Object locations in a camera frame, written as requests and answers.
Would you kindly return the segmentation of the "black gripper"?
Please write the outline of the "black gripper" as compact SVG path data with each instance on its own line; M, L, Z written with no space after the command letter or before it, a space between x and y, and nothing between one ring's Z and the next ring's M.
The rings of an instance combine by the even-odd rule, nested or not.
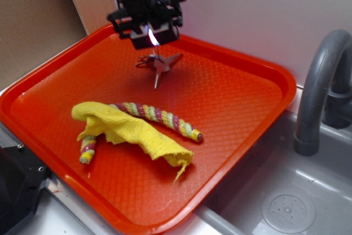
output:
M134 48L152 47L149 30L160 45L179 39L183 26L181 2L186 0L118 0L118 9L107 15L121 38L129 37Z

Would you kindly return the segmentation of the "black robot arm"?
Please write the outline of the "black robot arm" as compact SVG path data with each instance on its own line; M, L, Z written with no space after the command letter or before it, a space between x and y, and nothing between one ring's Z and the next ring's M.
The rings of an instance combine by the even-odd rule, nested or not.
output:
M180 3L185 0L117 0L118 8L107 16L121 40L129 39L136 50L153 46L152 33L160 45L180 38L183 26Z

